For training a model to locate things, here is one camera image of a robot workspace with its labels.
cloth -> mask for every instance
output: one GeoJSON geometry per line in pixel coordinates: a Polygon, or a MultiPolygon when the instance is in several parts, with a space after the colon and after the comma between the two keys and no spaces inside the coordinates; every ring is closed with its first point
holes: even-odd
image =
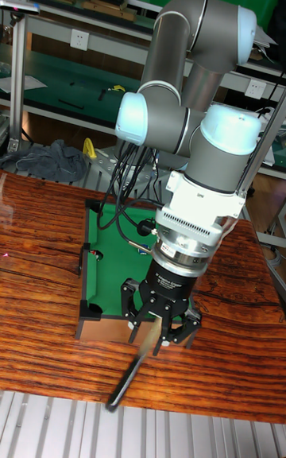
{"type": "Polygon", "coordinates": [[[50,147],[32,146],[28,150],[8,153],[0,157],[0,168],[13,162],[18,170],[28,170],[29,175],[59,182],[75,182],[87,170],[83,153],[66,146],[64,140],[56,140],[50,147]]]}

cable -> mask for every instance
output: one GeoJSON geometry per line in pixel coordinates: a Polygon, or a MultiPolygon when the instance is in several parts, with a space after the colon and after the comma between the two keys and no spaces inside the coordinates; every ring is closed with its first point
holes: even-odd
{"type": "Polygon", "coordinates": [[[21,128],[21,132],[24,134],[24,136],[27,138],[27,140],[29,140],[29,142],[31,142],[32,144],[34,143],[32,138],[28,135],[28,133],[25,132],[25,130],[23,130],[23,128],[21,128]]]}
{"type": "Polygon", "coordinates": [[[150,158],[153,159],[153,172],[156,171],[155,181],[153,182],[154,185],[156,184],[159,177],[159,171],[157,168],[157,151],[154,153],[152,149],[147,147],[144,147],[140,153],[138,153],[138,151],[138,146],[126,142],[122,143],[121,148],[119,150],[118,161],[114,167],[114,171],[112,172],[110,184],[108,186],[106,194],[103,197],[101,204],[99,205],[99,212],[97,215],[97,226],[99,230],[105,230],[115,222],[118,229],[118,233],[128,243],[133,243],[133,241],[131,241],[123,232],[119,220],[120,216],[124,216],[132,225],[137,227],[137,223],[135,223],[135,221],[132,218],[130,218],[130,216],[128,216],[126,212],[126,210],[129,207],[136,204],[137,202],[151,204],[160,208],[163,207],[163,204],[159,201],[155,187],[154,194],[157,200],[142,198],[142,195],[151,184],[152,175],[149,178],[149,182],[146,185],[143,192],[141,193],[141,195],[139,196],[139,198],[136,198],[126,203],[130,193],[133,191],[138,176],[140,175],[144,167],[147,165],[147,163],[150,161],[150,158]],[[102,225],[102,211],[109,196],[112,196],[115,200],[115,213],[114,217],[111,218],[110,221],[108,221],[108,223],[102,225]]]}

wooden table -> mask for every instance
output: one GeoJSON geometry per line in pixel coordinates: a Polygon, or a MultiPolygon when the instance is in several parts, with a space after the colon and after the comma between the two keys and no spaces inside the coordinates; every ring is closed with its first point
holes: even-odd
{"type": "MultiPolygon", "coordinates": [[[[126,343],[75,341],[84,201],[98,196],[6,175],[0,389],[105,402],[135,353],[126,343]]],[[[195,301],[203,328],[191,350],[148,357],[124,404],[285,423],[285,318],[251,223],[225,239],[195,301]]]]}

